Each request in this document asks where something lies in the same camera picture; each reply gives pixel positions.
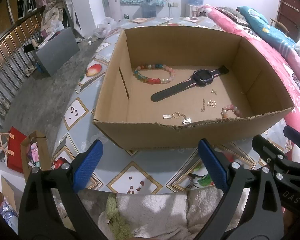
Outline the gold heart earring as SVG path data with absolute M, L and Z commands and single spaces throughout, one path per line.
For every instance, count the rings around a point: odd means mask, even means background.
M 210 100 L 208 103 L 207 103 L 207 106 L 211 106 L 213 108 L 216 108 L 217 107 L 217 103 L 213 100 Z

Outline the gold chain charm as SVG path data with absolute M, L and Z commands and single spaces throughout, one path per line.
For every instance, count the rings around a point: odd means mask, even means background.
M 202 108 L 201 108 L 201 112 L 204 113 L 205 112 L 205 99 L 202 100 Z

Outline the black purple smart watch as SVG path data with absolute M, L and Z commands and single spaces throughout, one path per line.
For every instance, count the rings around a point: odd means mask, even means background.
M 221 75 L 228 74 L 229 70 L 226 66 L 214 70 L 199 69 L 193 72 L 189 79 L 178 83 L 170 88 L 164 89 L 151 96 L 152 102 L 159 102 L 170 96 L 183 92 L 192 87 L 206 87 L 210 85 L 213 80 Z

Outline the silver charm keychain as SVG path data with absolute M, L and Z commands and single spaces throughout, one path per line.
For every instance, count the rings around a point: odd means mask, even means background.
M 173 112 L 172 114 L 163 114 L 162 118 L 164 120 L 170 120 L 170 119 L 182 119 L 181 124 L 182 125 L 188 125 L 192 123 L 191 118 L 188 118 L 185 114 L 180 112 Z

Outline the brown paper bag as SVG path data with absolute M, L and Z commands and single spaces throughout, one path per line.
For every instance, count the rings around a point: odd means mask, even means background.
M 47 137 L 43 133 L 32 132 L 23 140 L 20 149 L 25 181 L 34 167 L 41 168 L 43 171 L 51 169 Z

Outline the red gift bag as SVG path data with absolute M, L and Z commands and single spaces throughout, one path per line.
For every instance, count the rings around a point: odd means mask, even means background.
M 25 138 L 26 135 L 13 126 L 7 133 L 0 133 L 0 150 L 5 154 L 6 166 L 19 173 L 23 173 L 20 146 Z

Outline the pink floral quilt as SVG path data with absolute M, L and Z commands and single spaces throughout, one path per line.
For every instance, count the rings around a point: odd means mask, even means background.
M 227 65 L 237 77 L 252 112 L 241 107 L 238 122 L 255 126 L 253 134 L 268 129 L 266 121 L 284 118 L 286 125 L 300 132 L 300 57 L 293 53 L 288 62 L 262 38 L 249 33 L 245 26 L 209 5 L 199 8 L 205 16 L 223 29 L 217 43 L 234 59 Z

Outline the teal patterned pillow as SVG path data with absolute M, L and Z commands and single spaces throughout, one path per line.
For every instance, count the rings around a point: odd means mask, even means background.
M 286 53 L 287 49 L 295 49 L 296 43 L 279 29 L 270 25 L 268 20 L 257 10 L 241 6 L 237 7 L 251 28 L 257 35 L 280 53 Z

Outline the brown wooden door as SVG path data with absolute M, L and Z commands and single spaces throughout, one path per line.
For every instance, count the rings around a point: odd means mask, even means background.
M 300 38 L 300 0 L 280 0 L 275 27 L 297 42 Z

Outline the brown cardboard box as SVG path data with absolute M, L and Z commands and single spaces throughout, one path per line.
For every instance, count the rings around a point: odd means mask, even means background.
M 192 148 L 261 134 L 294 108 L 246 38 L 196 27 L 121 32 L 94 124 L 125 150 Z

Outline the grey storage box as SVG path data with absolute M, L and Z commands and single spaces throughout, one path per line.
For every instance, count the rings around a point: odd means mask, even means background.
M 79 46 L 72 29 L 67 27 L 38 49 L 35 58 L 43 72 L 53 76 L 77 52 Z

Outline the metal stair railing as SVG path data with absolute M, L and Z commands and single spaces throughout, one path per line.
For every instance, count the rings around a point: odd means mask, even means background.
M 33 52 L 25 52 L 31 40 L 38 40 L 45 7 L 36 9 L 0 35 L 0 131 L 19 89 L 27 79 L 26 68 L 35 66 Z

